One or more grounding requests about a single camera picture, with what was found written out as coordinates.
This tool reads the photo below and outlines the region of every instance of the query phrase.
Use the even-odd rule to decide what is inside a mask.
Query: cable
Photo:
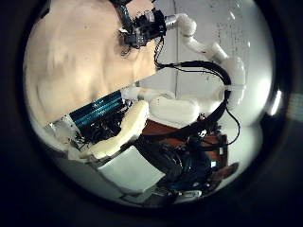
[[[240,132],[241,132],[241,125],[240,125],[238,119],[232,113],[230,113],[227,108],[226,108],[226,111],[237,123],[237,126],[238,126],[237,136],[235,137],[235,139],[232,142],[230,142],[228,144],[213,144],[212,146],[203,147],[203,151],[209,151],[209,150],[214,150],[216,148],[222,148],[222,147],[230,146],[230,145],[234,144],[238,140],[238,138],[240,136]]]
[[[240,125],[240,122],[238,121],[238,119],[232,113],[230,113],[227,108],[226,108],[226,111],[231,116],[231,118],[233,118],[236,121],[237,126],[238,126],[238,133],[237,133],[236,138],[232,142],[226,144],[226,146],[229,146],[229,145],[232,145],[233,143],[235,143],[238,140],[238,138],[240,136],[241,125]]]
[[[154,64],[155,64],[155,66],[158,67],[159,70],[168,67],[168,68],[174,68],[174,69],[177,69],[179,71],[186,72],[186,73],[208,73],[208,74],[212,74],[214,76],[219,77],[221,79],[221,81],[225,84],[223,76],[220,75],[215,70],[212,70],[212,69],[208,69],[208,70],[185,70],[185,69],[181,69],[181,68],[178,67],[178,66],[181,66],[181,63],[170,63],[170,64],[160,63],[158,61],[158,59],[159,59],[159,56],[160,56],[160,54],[163,50],[163,46],[164,46],[164,38],[163,38],[163,36],[161,36],[160,41],[158,42],[157,46],[155,47],[154,56],[153,56]]]

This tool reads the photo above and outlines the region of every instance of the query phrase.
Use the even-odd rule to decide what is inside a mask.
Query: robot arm
[[[225,87],[231,91],[227,108],[235,109],[242,101],[245,90],[245,68],[241,58],[229,57],[217,43],[203,44],[194,38],[197,24],[184,13],[166,17],[167,30],[179,27],[183,44],[190,50],[204,55],[219,64],[229,75],[232,84]]]

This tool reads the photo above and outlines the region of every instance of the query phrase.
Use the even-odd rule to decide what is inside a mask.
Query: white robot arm
[[[186,14],[166,17],[167,30],[179,27],[183,44],[188,49],[204,55],[209,61],[219,64],[229,75],[232,84],[219,87],[210,96],[182,96],[175,99],[172,92],[140,87],[122,90],[125,99],[144,99],[150,103],[150,119],[175,128],[182,128],[196,121],[199,114],[210,115],[223,101],[223,92],[231,91],[228,110],[234,110],[242,101],[245,90],[245,68],[240,58],[229,57],[217,44],[202,44],[194,34],[197,24]]]

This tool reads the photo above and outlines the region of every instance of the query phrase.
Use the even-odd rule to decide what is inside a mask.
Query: black cable
[[[225,145],[225,146],[229,146],[229,145],[232,145],[233,143],[235,143],[238,140],[238,138],[240,136],[241,125],[240,125],[239,120],[232,113],[230,113],[227,108],[226,108],[226,111],[231,116],[231,118],[233,118],[236,121],[237,126],[238,126],[238,133],[237,133],[236,138],[232,142],[230,142],[230,143],[228,143],[228,144]]]
[[[214,150],[214,149],[217,149],[217,148],[222,148],[222,147],[230,146],[230,145],[234,144],[234,143],[238,140],[238,138],[239,138],[239,136],[240,136],[240,132],[241,132],[241,125],[240,125],[240,122],[238,121],[238,119],[237,119],[232,113],[230,113],[230,112],[228,111],[227,108],[226,108],[226,111],[227,111],[227,113],[228,113],[228,114],[236,121],[236,123],[237,123],[237,126],[238,126],[238,133],[237,133],[237,136],[235,137],[235,139],[234,139],[232,142],[227,143],[227,144],[213,144],[212,146],[203,147],[203,148],[202,148],[203,151],[209,151],[209,150]]]
[[[185,70],[185,69],[181,69],[177,66],[181,66],[182,63],[171,63],[171,64],[163,64],[163,63],[160,63],[158,61],[158,58],[163,50],[163,46],[164,46],[164,38],[163,36],[160,38],[160,41],[158,42],[157,46],[155,47],[155,51],[154,51],[154,64],[158,67],[159,70],[163,69],[163,68],[174,68],[174,69],[177,69],[179,71],[182,71],[182,72],[186,72],[186,73],[209,73],[209,74],[212,74],[214,76],[217,76],[221,79],[221,81],[226,84],[226,82],[224,81],[223,79],[223,76],[220,75],[218,72],[214,71],[214,70],[211,70],[209,69],[208,71],[206,70]]]

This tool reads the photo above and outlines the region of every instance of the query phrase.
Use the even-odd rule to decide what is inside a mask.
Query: wire
[[[241,125],[240,125],[238,119],[237,119],[232,113],[230,113],[229,110],[228,110],[227,108],[226,108],[226,111],[227,111],[227,113],[228,113],[228,114],[236,121],[236,123],[237,123],[237,126],[238,126],[238,133],[237,133],[237,136],[236,136],[235,139],[234,139],[232,142],[230,142],[230,143],[227,143],[227,144],[213,144],[212,146],[204,147],[204,151],[208,151],[208,150],[213,150],[213,149],[216,149],[216,148],[222,148],[222,147],[230,146],[230,145],[234,144],[234,143],[238,140],[238,138],[239,138],[239,136],[240,136],[240,132],[241,132]]]
[[[231,118],[233,118],[233,119],[236,121],[237,126],[238,126],[238,133],[237,133],[236,138],[235,138],[232,142],[226,144],[226,146],[229,146],[229,145],[232,145],[233,143],[235,143],[235,142],[238,140],[238,138],[239,138],[239,136],[240,136],[241,125],[240,125],[240,123],[239,123],[239,120],[238,120],[232,113],[230,113],[230,112],[228,111],[227,108],[226,108],[226,111],[227,111],[227,113],[231,116]]]
[[[180,66],[180,63],[172,63],[172,64],[160,63],[158,61],[158,59],[163,50],[163,46],[164,46],[164,38],[163,38],[163,36],[161,36],[160,41],[158,42],[157,46],[155,47],[154,56],[153,56],[154,64],[155,64],[155,66],[157,66],[159,68],[159,70],[161,70],[165,67],[169,67],[169,68],[174,68],[181,72],[186,72],[186,73],[208,73],[208,74],[212,74],[214,76],[219,77],[223,81],[223,77],[219,73],[217,73],[213,70],[185,70],[185,69],[181,69],[181,68],[177,67],[177,66]]]

